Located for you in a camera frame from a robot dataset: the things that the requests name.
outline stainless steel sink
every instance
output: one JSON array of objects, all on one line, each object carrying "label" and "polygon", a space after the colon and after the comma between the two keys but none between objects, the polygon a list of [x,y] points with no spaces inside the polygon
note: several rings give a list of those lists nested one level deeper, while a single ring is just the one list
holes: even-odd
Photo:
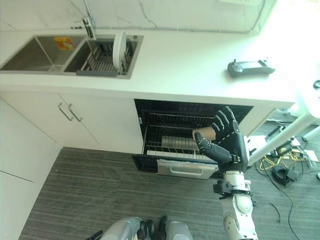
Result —
[{"label": "stainless steel sink", "polygon": [[60,49],[55,37],[34,36],[2,68],[2,71],[60,72],[64,64],[84,40],[84,36],[70,36],[71,47]]},{"label": "stainless steel sink", "polygon": [[56,37],[65,36],[34,36],[4,63],[0,72],[129,79],[143,40],[143,36],[126,36],[125,61],[118,71],[113,64],[114,35],[102,35],[97,40],[87,36],[68,36],[71,47],[66,49],[59,47]]}]

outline electronic equipment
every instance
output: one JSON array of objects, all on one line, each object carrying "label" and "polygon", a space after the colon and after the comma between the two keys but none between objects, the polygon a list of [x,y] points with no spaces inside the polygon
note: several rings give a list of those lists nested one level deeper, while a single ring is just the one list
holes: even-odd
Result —
[{"label": "electronic equipment", "polygon": [[236,62],[235,59],[228,64],[227,70],[231,77],[237,78],[242,75],[272,74],[276,69],[270,67],[267,60]]}]

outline white countertop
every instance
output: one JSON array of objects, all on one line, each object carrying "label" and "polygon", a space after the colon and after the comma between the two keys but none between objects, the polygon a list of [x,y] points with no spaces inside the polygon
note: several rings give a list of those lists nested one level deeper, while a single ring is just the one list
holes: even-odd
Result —
[{"label": "white countertop", "polygon": [[[97,35],[115,30],[98,30]],[[45,91],[119,96],[167,101],[289,107],[296,101],[291,88],[289,63],[275,58],[273,43],[263,36],[226,33],[128,30],[144,39],[130,79],[41,74],[0,74],[2,91]],[[0,64],[33,35],[79,35],[84,30],[37,30],[1,32]],[[229,62],[277,59],[269,76],[232,79]]]}]

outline white cabinet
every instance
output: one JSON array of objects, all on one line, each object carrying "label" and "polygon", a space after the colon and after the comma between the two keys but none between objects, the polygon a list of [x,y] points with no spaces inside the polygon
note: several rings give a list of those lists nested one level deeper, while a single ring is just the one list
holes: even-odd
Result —
[{"label": "white cabinet", "polygon": [[97,144],[57,93],[3,91],[1,97],[62,146],[89,148]]},{"label": "white cabinet", "polygon": [[0,239],[18,240],[39,191],[33,182],[0,172]]},{"label": "white cabinet", "polygon": [[141,153],[141,135],[135,101],[132,98],[82,94],[61,94],[77,118],[94,136],[97,149]]},{"label": "white cabinet", "polygon": [[132,98],[27,91],[3,91],[1,97],[64,147],[141,152]]},{"label": "white cabinet", "polygon": [[53,139],[0,99],[1,240],[19,239],[60,149]]}]

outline dishwasher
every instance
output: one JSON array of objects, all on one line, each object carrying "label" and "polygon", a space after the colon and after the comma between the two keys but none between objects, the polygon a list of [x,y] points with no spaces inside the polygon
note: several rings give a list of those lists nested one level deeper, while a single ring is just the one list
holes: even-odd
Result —
[{"label": "dishwasher", "polygon": [[[220,174],[217,162],[200,153],[192,132],[210,126],[216,112],[226,105],[146,99],[134,102],[143,138],[141,154],[132,155],[138,170],[195,179]],[[238,123],[252,109],[228,106]]]}]

